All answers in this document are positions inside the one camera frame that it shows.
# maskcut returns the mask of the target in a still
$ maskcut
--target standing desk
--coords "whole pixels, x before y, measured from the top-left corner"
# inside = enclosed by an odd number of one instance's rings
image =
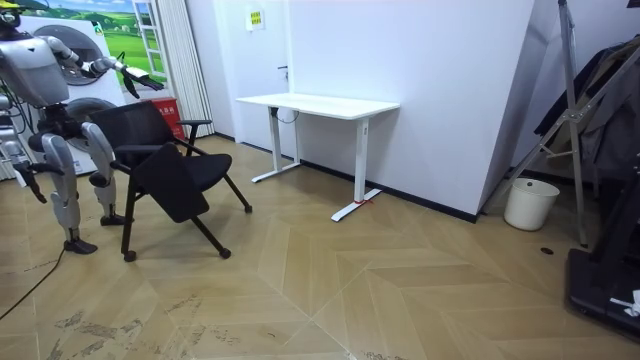
[[[378,195],[382,190],[373,189],[365,194],[365,176],[367,172],[367,142],[369,138],[369,120],[385,111],[397,109],[400,104],[380,101],[367,101],[356,99],[343,99],[328,96],[315,96],[304,94],[274,94],[264,96],[254,96],[239,98],[237,101],[265,105],[269,109],[269,124],[271,128],[271,144],[273,145],[273,171],[256,176],[252,179],[254,183],[260,182],[271,176],[300,166],[300,155],[298,152],[298,130],[295,121],[293,122],[296,136],[294,162],[291,165],[282,166],[282,155],[280,149],[280,131],[278,126],[278,108],[287,108],[303,114],[324,116],[345,121],[357,121],[358,132],[356,135],[356,176],[354,201],[344,209],[335,213],[331,220],[340,221],[343,217],[353,212],[367,200]]]

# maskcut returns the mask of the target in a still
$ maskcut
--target humanoid robot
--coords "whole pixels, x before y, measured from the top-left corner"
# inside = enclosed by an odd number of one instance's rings
[[[51,202],[58,223],[66,234],[65,249],[78,254],[91,254],[97,250],[97,246],[80,238],[79,194],[73,157],[66,140],[77,137],[86,139],[89,144],[89,153],[97,168],[89,181],[95,187],[96,196],[104,210],[104,216],[100,219],[103,226],[124,224],[124,219],[115,211],[116,184],[110,166],[114,160],[113,151],[97,125],[79,123],[67,114],[62,101],[69,98],[69,89],[60,64],[77,67],[84,76],[91,78],[100,77],[111,69],[118,71],[124,76],[127,89],[136,97],[132,81],[154,90],[162,89],[163,85],[149,78],[145,71],[128,67],[114,57],[103,57],[87,63],[55,37],[34,37],[18,32],[16,28],[20,26],[20,14],[27,9],[0,0],[0,78],[19,98],[42,110],[44,116],[38,123],[38,132],[29,138],[28,144],[33,151],[44,153],[45,162],[29,162],[13,127],[2,128],[0,125],[0,142],[13,168],[42,203],[47,200],[40,193],[34,173],[50,173],[55,187]],[[8,113],[10,107],[11,101],[0,95],[0,124],[7,121],[11,124]]]

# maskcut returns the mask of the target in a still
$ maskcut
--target red box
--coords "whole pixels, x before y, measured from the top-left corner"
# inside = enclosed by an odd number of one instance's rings
[[[169,124],[173,136],[184,139],[182,125],[176,124],[180,121],[180,113],[178,112],[178,100],[175,98],[158,98],[151,99],[151,102],[160,110],[164,120]]]

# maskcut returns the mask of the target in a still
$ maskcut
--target white bucket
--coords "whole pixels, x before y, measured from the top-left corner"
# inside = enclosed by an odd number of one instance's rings
[[[504,220],[521,230],[539,230],[559,194],[558,188],[542,181],[516,179],[509,192]]]

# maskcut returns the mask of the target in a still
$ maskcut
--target parquet floor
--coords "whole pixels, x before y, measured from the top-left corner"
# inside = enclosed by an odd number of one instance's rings
[[[224,183],[206,194],[202,219],[234,256],[221,260],[192,224],[143,199],[139,260],[123,262],[121,229],[99,226],[81,178],[82,234],[100,249],[65,254],[0,322],[0,359],[640,359],[639,345],[565,310],[571,194],[535,233],[386,194],[336,224],[351,183],[303,167],[254,185],[270,155],[215,137],[198,145],[233,155],[231,176],[254,207],[245,214]],[[63,235],[50,204],[14,182],[0,183],[0,229],[4,311],[53,266]]]

